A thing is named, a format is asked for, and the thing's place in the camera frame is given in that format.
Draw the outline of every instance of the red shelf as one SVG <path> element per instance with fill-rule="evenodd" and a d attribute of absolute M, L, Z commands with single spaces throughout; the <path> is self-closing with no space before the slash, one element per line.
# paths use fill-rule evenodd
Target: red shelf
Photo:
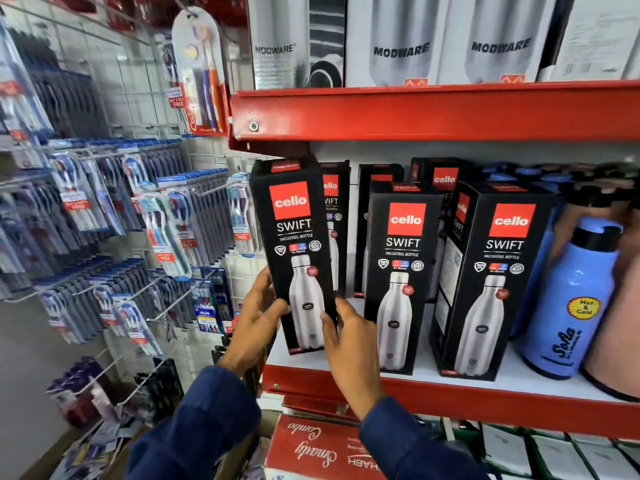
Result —
<path fill-rule="evenodd" d="M 630 141 L 640 139 L 638 107 L 635 80 L 283 89 L 231 97 L 234 137 L 247 141 Z"/>
<path fill-rule="evenodd" d="M 356 308 L 358 302 L 352 302 Z M 513 346 L 495 382 L 441 377 L 425 332 L 423 327 L 413 375 L 382 379 L 386 393 L 412 413 L 640 439 L 640 404 L 608 396 L 581 376 L 544 378 L 523 364 Z M 324 352 L 290 356 L 282 332 L 262 373 L 262 390 L 283 395 L 283 404 L 298 410 L 344 416 L 346 409 Z"/>

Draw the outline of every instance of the navy blue shirt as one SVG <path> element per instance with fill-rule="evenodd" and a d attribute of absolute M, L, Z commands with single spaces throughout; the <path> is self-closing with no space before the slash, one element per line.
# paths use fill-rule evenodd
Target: navy blue shirt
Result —
<path fill-rule="evenodd" d="M 127 480 L 211 480 L 220 457 L 260 422 L 246 386 L 222 367 L 202 370 L 170 420 L 136 441 Z M 360 440 L 388 479 L 488 480 L 468 455 L 430 441 L 395 399 L 382 399 L 362 422 Z"/>

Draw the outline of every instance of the red shelf edge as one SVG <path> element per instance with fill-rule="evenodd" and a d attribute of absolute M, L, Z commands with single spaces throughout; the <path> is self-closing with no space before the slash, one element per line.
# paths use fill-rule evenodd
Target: red shelf edge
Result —
<path fill-rule="evenodd" d="M 230 104 L 244 141 L 640 139 L 637 80 L 242 91 Z"/>
<path fill-rule="evenodd" d="M 526 394 L 503 390 L 383 378 L 385 392 L 412 413 L 510 424 L 530 428 L 586 433 L 610 438 L 640 439 L 640 406 Z M 267 364 L 263 390 L 283 394 L 285 404 L 322 402 L 335 409 L 344 404 L 331 372 Z"/>

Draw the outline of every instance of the wire grid panel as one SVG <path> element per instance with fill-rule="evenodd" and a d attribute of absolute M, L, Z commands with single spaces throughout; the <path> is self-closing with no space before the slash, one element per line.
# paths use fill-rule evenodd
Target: wire grid panel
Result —
<path fill-rule="evenodd" d="M 62 67 L 92 76 L 114 135 L 178 135 L 153 31 L 142 25 L 135 32 L 115 31 L 100 1 L 97 7 L 96 14 L 82 15 L 50 0 L 3 1 L 10 27 L 48 38 Z"/>

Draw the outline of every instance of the white box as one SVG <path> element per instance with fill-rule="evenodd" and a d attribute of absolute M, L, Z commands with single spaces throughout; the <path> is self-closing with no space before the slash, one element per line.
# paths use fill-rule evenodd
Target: white box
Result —
<path fill-rule="evenodd" d="M 556 0 L 450 0 L 438 84 L 536 79 Z"/>
<path fill-rule="evenodd" d="M 345 85 L 435 84 L 449 0 L 349 0 Z"/>
<path fill-rule="evenodd" d="M 640 29 L 640 0 L 573 0 L 563 8 L 554 14 L 538 80 L 622 79 Z"/>

